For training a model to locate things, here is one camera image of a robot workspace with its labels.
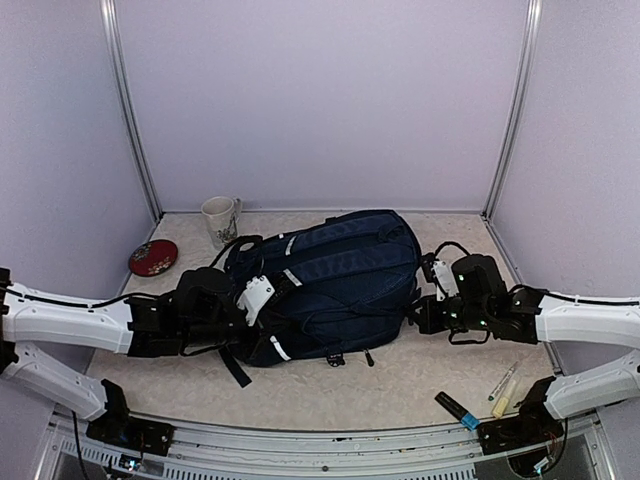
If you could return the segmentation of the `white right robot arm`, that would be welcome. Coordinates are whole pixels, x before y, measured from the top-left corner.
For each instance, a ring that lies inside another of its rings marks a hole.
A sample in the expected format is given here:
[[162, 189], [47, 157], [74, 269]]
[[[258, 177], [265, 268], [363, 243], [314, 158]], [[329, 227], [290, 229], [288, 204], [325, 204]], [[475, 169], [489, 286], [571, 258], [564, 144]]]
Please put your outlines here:
[[481, 331], [524, 344], [575, 341], [629, 348], [625, 356], [570, 376], [536, 381], [516, 415], [483, 422], [477, 433], [486, 455], [536, 445], [566, 433], [564, 421], [639, 394], [639, 300], [588, 298], [519, 285], [507, 288], [493, 257], [466, 255], [452, 264], [421, 259], [433, 295], [418, 300], [409, 321], [420, 333], [451, 337]]

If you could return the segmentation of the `navy blue student backpack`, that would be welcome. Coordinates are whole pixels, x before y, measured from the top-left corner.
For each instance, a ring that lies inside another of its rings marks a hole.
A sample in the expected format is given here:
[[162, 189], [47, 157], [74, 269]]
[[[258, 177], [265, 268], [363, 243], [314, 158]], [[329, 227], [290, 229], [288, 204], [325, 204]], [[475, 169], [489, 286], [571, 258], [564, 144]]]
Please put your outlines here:
[[301, 283], [260, 312], [290, 320], [281, 337], [289, 360], [246, 360], [249, 330], [239, 343], [221, 348], [222, 361], [242, 387], [251, 381], [246, 365], [323, 358], [338, 367], [347, 353], [392, 342], [421, 292], [419, 242], [393, 210], [356, 211], [269, 238], [242, 236], [218, 258], [237, 295], [261, 275], [289, 271]]

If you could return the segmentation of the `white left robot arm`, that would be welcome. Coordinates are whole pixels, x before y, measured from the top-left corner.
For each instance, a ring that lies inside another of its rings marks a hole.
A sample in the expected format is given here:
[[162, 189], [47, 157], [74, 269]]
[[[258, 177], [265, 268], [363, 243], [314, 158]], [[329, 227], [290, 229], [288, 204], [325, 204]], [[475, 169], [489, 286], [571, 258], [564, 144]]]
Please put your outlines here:
[[193, 357], [218, 352], [246, 386], [229, 347], [275, 344], [270, 306], [299, 286], [286, 273], [236, 285], [223, 271], [182, 274], [165, 294], [130, 293], [110, 300], [39, 294], [1, 271], [1, 376], [39, 393], [87, 421], [89, 438], [112, 446], [167, 455], [171, 424], [135, 417], [123, 389], [88, 377], [43, 353], [38, 343], [86, 346], [130, 358]]

